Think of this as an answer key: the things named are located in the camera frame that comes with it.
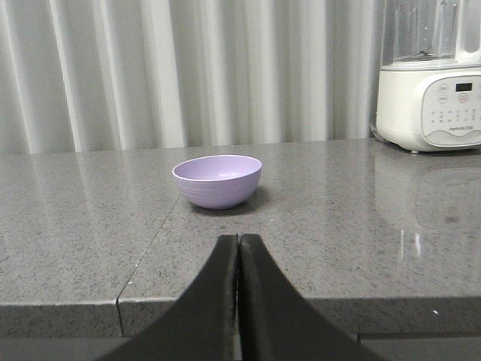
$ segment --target blender jar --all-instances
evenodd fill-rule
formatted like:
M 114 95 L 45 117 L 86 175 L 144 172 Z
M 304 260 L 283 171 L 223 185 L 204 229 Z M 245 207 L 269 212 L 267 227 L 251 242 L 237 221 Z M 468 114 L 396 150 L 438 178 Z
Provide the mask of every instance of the blender jar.
M 381 70 L 479 66 L 480 4 L 387 0 Z

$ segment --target plastic bowl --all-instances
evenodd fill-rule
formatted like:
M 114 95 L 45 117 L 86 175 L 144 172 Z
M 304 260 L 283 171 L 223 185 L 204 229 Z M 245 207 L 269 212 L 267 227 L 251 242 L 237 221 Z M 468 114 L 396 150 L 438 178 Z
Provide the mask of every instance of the plastic bowl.
M 261 168 L 261 161 L 250 156 L 204 156 L 176 165 L 172 174 L 181 193 L 192 204 L 227 209 L 254 193 Z

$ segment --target digital display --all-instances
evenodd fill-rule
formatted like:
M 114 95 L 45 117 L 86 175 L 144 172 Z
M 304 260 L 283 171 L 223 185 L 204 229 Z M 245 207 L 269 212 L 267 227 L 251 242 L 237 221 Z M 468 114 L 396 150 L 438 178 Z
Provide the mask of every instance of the digital display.
M 469 92 L 473 90 L 473 83 L 456 84 L 456 92 Z

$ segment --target table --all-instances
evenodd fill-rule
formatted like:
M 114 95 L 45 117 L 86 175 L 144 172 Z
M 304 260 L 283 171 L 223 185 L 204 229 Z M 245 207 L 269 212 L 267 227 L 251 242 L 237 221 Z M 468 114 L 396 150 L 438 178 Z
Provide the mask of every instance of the table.
M 254 195 L 189 204 L 171 169 L 226 153 Z M 481 152 L 363 139 L 0 156 L 0 338 L 135 335 L 235 233 L 345 332 L 481 332 Z

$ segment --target white blender base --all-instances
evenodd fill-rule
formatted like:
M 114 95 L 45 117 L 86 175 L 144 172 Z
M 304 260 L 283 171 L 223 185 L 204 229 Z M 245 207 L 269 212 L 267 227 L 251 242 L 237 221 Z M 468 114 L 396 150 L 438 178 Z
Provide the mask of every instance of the white blender base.
M 445 144 L 434 144 L 427 139 L 423 132 L 423 106 L 437 106 L 438 94 L 435 91 L 437 88 L 429 88 L 430 85 L 436 82 L 435 86 L 437 86 L 437 84 L 444 83 L 446 80 L 446 83 L 449 83 L 451 86 L 451 83 L 456 82 L 458 79 L 460 81 L 470 81 L 473 84 L 473 90 L 469 91 L 469 103 L 460 103 L 458 105 L 453 99 L 461 93 L 454 93 L 454 90 L 450 89 L 450 93 L 439 94 L 439 96 L 450 97 L 450 102 L 446 104 L 440 103 L 435 110 L 442 112 L 443 109 L 452 108 L 453 106 L 463 109 L 466 107 L 477 107 L 476 109 L 479 108 L 479 113 L 481 114 L 481 68 L 381 71 L 377 122 L 373 131 L 381 138 L 411 151 L 431 152 L 480 147 L 481 117 L 479 120 L 476 119 L 472 122 L 470 119 L 469 126 L 473 130 L 467 135 L 458 136 L 445 132 L 445 137 L 449 139 Z

